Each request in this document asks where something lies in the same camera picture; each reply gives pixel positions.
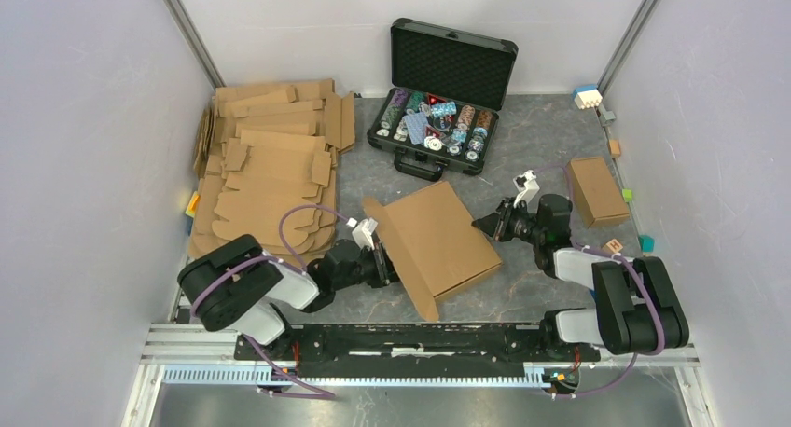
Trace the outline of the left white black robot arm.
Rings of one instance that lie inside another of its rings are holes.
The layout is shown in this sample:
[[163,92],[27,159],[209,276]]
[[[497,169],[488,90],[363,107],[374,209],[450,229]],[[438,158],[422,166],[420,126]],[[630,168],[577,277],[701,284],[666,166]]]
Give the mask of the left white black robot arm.
[[190,315],[207,331],[235,330],[277,360],[291,352],[293,335],[274,301],[313,313],[332,303],[339,290],[361,284],[382,288],[399,277],[378,241],[365,246],[336,241],[298,269],[242,235],[187,264],[176,281],[190,302]]

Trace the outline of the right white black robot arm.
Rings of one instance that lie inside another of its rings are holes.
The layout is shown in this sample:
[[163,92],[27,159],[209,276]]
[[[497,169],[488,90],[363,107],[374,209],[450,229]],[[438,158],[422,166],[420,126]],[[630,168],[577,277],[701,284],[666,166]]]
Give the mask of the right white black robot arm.
[[591,291],[591,309],[546,312],[540,323],[540,351],[561,360],[577,344],[603,347],[614,355],[684,348],[690,328],[663,261],[574,244],[572,213],[569,199],[547,194],[535,212],[523,201],[504,199],[493,213],[472,223],[493,241],[529,243],[536,266],[546,275]]

